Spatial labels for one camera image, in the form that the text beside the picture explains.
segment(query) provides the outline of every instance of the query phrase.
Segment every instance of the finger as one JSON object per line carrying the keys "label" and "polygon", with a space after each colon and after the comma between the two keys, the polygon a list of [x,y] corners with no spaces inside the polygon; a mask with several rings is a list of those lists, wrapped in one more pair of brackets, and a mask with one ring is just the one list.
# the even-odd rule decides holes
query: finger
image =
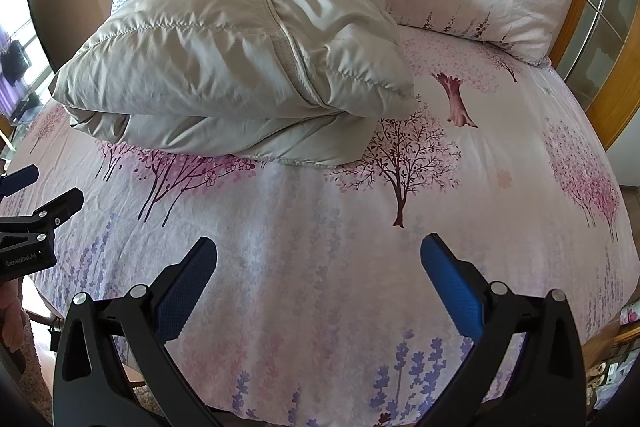
{"label": "finger", "polygon": [[4,345],[9,348],[9,351],[14,352],[22,346],[23,338],[22,307],[20,301],[16,298],[4,312],[2,340]]}
{"label": "finger", "polygon": [[0,310],[5,310],[18,296],[18,280],[0,284]]}

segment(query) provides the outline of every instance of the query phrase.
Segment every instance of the folded comforter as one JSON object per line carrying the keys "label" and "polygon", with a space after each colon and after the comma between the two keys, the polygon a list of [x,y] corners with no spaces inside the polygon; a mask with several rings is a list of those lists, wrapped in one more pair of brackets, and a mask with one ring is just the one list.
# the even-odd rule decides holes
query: folded comforter
{"label": "folded comforter", "polygon": [[335,166],[415,107],[385,0],[130,0],[56,75],[72,126],[201,156]]}

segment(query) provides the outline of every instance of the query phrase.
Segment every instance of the bed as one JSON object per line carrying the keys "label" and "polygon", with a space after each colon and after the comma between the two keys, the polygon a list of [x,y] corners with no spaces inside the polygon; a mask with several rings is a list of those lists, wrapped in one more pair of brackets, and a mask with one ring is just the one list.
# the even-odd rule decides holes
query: bed
{"label": "bed", "polygon": [[278,425],[404,425],[437,399],[472,344],[420,266],[430,232],[518,293],[562,288],[581,341],[592,337],[636,288],[639,262],[584,111],[549,61],[399,31],[418,107],[380,121],[362,160],[340,168],[100,142],[50,102],[12,162],[40,179],[2,202],[27,214],[84,192],[58,264],[33,276],[40,292],[63,314],[76,292],[122,295],[212,238],[216,272],[167,348],[208,405]]}

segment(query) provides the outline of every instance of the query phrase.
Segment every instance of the blue gripper pad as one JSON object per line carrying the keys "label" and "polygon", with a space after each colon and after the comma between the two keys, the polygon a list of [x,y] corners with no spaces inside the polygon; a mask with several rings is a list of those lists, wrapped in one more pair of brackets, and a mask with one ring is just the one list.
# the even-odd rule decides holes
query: blue gripper pad
{"label": "blue gripper pad", "polygon": [[216,269],[217,261],[218,252],[215,243],[207,237],[201,237],[180,264],[168,266],[158,276],[156,281],[164,275],[173,277],[173,283],[155,307],[154,333],[158,343],[164,344],[180,335]]}
{"label": "blue gripper pad", "polygon": [[422,240],[420,260],[460,335],[477,343],[484,331],[484,306],[478,295],[478,280],[465,280],[460,271],[462,263],[436,233]]}
{"label": "blue gripper pad", "polygon": [[38,181],[39,174],[35,165],[29,165],[12,174],[0,176],[0,197],[11,196],[18,190],[33,185]]}

